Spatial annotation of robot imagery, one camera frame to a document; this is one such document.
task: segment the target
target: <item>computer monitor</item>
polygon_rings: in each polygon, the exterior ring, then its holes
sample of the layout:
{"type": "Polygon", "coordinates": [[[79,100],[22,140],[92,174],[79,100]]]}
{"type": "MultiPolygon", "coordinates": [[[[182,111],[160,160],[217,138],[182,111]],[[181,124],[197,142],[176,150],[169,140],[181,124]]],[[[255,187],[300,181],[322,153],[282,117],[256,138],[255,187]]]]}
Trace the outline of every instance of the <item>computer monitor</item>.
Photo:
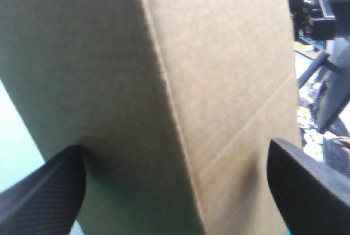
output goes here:
{"type": "Polygon", "coordinates": [[[350,41],[335,40],[332,62],[337,65],[335,70],[326,73],[323,81],[326,84],[324,92],[317,101],[318,131],[328,130],[338,118],[350,100],[350,41]]]}

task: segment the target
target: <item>cluttered desk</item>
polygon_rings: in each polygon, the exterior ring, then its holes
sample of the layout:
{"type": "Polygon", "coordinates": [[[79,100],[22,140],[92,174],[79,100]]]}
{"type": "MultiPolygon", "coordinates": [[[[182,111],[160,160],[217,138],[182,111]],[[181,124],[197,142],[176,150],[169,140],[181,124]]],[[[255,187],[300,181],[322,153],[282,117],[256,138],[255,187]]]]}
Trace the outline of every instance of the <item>cluttered desk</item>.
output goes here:
{"type": "Polygon", "coordinates": [[[346,121],[350,100],[350,0],[289,0],[296,69],[300,72],[297,121],[305,153],[350,177],[346,121]]]}

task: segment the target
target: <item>black keyboard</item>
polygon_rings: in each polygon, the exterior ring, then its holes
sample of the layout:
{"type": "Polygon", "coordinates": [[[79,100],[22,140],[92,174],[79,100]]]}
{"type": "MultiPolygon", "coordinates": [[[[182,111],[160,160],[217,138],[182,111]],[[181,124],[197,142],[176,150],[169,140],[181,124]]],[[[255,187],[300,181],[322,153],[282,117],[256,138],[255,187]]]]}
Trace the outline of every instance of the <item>black keyboard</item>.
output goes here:
{"type": "Polygon", "coordinates": [[[332,169],[350,178],[350,159],[341,148],[345,145],[326,139],[323,145],[324,163],[332,169]]]}

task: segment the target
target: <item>black rubber pad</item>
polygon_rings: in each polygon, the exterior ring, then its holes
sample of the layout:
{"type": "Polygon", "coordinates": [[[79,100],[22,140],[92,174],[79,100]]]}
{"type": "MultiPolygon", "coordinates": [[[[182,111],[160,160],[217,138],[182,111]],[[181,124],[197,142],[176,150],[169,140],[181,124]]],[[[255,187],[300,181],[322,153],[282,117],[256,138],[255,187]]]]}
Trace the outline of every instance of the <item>black rubber pad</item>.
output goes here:
{"type": "Polygon", "coordinates": [[[350,180],[282,139],[271,140],[267,180],[293,235],[349,235],[350,180]]]}
{"type": "Polygon", "coordinates": [[[0,234],[69,234],[85,195],[79,146],[70,146],[0,194],[0,234]]]}

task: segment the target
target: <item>cardboard surface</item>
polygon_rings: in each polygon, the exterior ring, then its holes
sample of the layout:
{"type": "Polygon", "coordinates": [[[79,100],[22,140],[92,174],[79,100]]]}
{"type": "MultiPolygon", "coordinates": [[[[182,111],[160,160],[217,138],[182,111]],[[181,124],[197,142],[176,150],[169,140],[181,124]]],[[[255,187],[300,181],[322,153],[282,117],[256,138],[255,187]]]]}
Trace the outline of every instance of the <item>cardboard surface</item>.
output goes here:
{"type": "Polygon", "coordinates": [[[86,148],[85,234],[282,234],[299,144],[286,0],[1,0],[0,75],[45,158],[86,148]]]}

